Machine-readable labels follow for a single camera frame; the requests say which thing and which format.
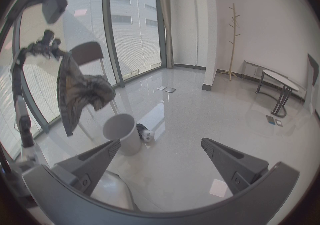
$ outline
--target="curtain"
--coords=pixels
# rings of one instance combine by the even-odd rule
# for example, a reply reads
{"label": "curtain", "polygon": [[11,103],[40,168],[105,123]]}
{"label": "curtain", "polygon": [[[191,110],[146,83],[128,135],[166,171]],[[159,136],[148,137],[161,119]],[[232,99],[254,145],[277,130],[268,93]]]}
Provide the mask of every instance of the curtain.
{"label": "curtain", "polygon": [[170,0],[160,0],[163,20],[167,31],[166,51],[167,51],[167,68],[173,68],[173,52],[171,37],[171,7]]}

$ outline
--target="window pane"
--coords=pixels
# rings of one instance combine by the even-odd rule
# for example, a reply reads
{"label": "window pane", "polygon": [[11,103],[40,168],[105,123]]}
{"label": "window pane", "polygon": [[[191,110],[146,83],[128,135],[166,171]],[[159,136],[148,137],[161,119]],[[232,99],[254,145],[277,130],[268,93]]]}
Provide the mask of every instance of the window pane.
{"label": "window pane", "polygon": [[112,29],[123,80],[161,66],[157,13],[145,8],[156,7],[155,1],[131,0],[130,5],[110,1]]}
{"label": "window pane", "polygon": [[[12,64],[12,34],[11,27],[2,50],[0,52],[0,140],[11,157],[20,151],[20,133],[16,125],[16,113],[14,111],[12,83],[11,83],[11,64]],[[30,131],[34,135],[41,128],[27,107],[30,119]]]}
{"label": "window pane", "polygon": [[[22,15],[20,47],[28,46],[42,37],[44,30],[50,29],[61,39],[60,49],[70,51],[75,46],[95,41],[101,46],[102,59],[110,84],[116,84],[106,46],[102,17],[102,0],[67,0],[64,14],[53,25],[45,22],[42,6],[26,9]],[[59,62],[42,56],[28,57],[24,66],[26,81],[31,94],[45,119],[50,122],[59,115],[56,80]],[[80,67],[83,74],[103,75],[100,60]]]}

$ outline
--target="glossy floor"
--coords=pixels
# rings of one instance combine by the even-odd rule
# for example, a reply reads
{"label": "glossy floor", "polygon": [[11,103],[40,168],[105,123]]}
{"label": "glossy floor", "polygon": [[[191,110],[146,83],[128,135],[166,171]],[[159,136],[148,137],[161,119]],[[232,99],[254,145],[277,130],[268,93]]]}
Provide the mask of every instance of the glossy floor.
{"label": "glossy floor", "polygon": [[[270,221],[277,224],[298,202],[320,163],[320,126],[302,104],[291,97],[286,103],[283,127],[267,123],[275,101],[255,94],[258,84],[216,75],[210,92],[201,90],[204,71],[188,68],[161,69],[116,90],[120,112],[156,132],[155,140],[142,144],[134,156],[116,154],[108,170],[129,186],[142,211],[179,211],[202,207],[231,197],[221,175],[201,148],[207,137],[269,162],[283,161],[300,171],[292,193]],[[170,94],[157,90],[173,87]],[[263,86],[261,91],[277,97],[279,92]],[[114,113],[110,105],[95,112],[84,109],[80,122],[90,140],[77,127],[67,138],[56,125],[38,143],[49,163],[86,151],[105,142],[104,122]]]}

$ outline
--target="trash can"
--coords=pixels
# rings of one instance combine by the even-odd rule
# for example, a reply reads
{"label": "trash can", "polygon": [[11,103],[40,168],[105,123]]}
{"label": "trash can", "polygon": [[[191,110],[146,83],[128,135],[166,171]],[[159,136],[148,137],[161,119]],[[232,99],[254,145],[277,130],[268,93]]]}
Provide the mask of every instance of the trash can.
{"label": "trash can", "polygon": [[108,140],[120,139],[121,147],[118,152],[122,155],[134,155],[141,147],[137,123],[129,114],[109,118],[103,125],[102,133]]}

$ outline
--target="wooden coat rack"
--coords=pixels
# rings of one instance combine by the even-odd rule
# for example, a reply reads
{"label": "wooden coat rack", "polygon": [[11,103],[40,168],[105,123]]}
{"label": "wooden coat rack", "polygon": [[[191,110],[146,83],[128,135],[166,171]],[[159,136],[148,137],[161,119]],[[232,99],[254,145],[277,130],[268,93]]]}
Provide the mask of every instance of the wooden coat rack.
{"label": "wooden coat rack", "polygon": [[229,74],[229,77],[230,77],[230,80],[231,80],[231,74],[232,74],[233,76],[237,77],[237,76],[231,71],[231,68],[232,68],[233,55],[234,55],[235,37],[238,36],[238,35],[240,35],[240,34],[238,34],[238,35],[235,34],[235,28],[236,28],[236,27],[240,28],[239,25],[238,25],[238,23],[237,23],[237,21],[236,21],[236,20],[237,20],[237,17],[240,16],[240,15],[237,15],[237,16],[235,15],[235,12],[236,12],[235,9],[236,9],[236,8],[235,8],[234,5],[235,5],[235,4],[232,3],[233,8],[230,8],[230,9],[233,10],[233,18],[232,18],[233,26],[229,24],[230,26],[233,27],[233,42],[231,42],[232,45],[233,45],[233,47],[232,47],[232,55],[231,55],[230,68],[229,68],[228,71],[224,71],[224,72],[219,73],[219,74],[228,73],[228,74]]}

